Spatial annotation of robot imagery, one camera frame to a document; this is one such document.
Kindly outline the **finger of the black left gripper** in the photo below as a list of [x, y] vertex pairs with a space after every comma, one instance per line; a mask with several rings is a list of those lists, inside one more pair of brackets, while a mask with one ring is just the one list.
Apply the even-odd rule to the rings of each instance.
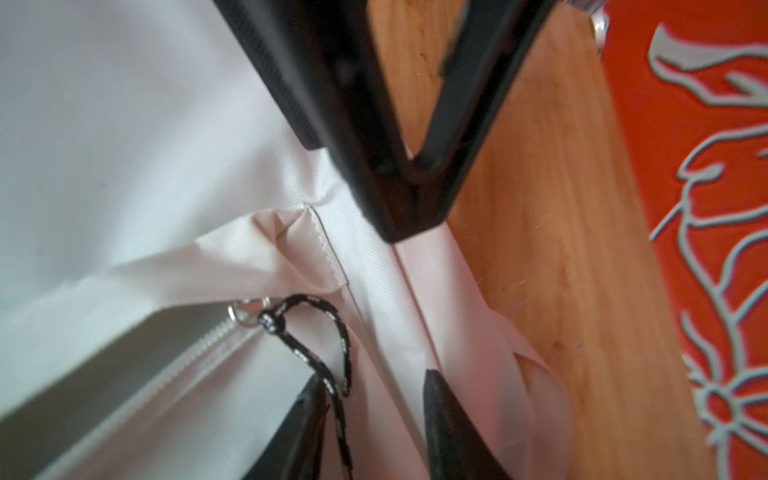
[[553, 9], [471, 1], [410, 156], [363, 1], [220, 1], [217, 10], [302, 146], [326, 148], [364, 217], [396, 243], [442, 223]]

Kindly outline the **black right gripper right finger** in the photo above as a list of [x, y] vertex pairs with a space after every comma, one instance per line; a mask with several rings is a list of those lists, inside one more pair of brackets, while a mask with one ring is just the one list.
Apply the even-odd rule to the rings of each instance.
[[423, 402], [431, 479], [510, 479], [437, 370], [425, 373]]

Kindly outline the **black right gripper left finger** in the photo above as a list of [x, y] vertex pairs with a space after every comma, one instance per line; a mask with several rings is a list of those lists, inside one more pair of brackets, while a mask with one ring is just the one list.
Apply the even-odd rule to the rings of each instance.
[[328, 409], [325, 386], [313, 375], [244, 479], [320, 477]]

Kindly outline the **white canvas backpack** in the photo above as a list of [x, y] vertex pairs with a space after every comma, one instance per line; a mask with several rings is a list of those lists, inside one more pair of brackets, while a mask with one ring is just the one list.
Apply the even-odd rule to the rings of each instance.
[[431, 479], [437, 370], [564, 478], [564, 388], [446, 219], [384, 241], [218, 2], [1, 5], [2, 477], [244, 479], [318, 375], [318, 479]]

